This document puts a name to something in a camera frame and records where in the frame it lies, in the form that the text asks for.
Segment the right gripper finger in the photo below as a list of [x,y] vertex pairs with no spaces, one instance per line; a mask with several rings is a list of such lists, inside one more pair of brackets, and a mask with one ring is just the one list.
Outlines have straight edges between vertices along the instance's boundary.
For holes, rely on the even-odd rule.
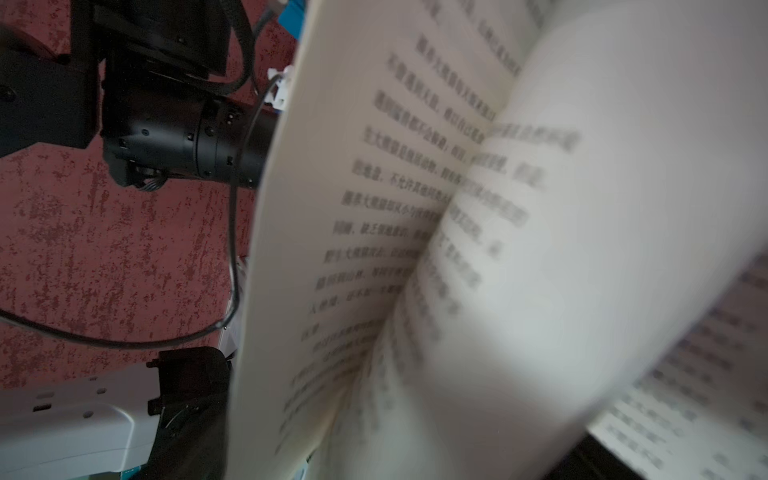
[[543,480],[641,480],[591,434],[587,434]]

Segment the children's science magazine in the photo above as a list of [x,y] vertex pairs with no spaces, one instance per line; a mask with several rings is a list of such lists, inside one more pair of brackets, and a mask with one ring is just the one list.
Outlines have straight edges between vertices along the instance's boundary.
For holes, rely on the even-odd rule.
[[313,1],[228,479],[538,479],[767,249],[763,1]]

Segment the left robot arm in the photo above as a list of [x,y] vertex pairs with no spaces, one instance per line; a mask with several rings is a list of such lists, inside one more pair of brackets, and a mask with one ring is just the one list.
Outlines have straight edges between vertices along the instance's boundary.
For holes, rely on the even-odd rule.
[[[277,117],[232,94],[254,80],[260,24],[238,1],[74,1],[71,50],[57,55],[1,28],[1,152],[95,137],[120,186],[171,180],[257,187]],[[73,479],[219,479],[232,359],[197,340],[241,306],[236,213],[227,220],[231,300],[224,317],[165,340],[89,337],[3,311],[3,322],[90,347],[153,350],[120,371],[1,396],[1,475]]]

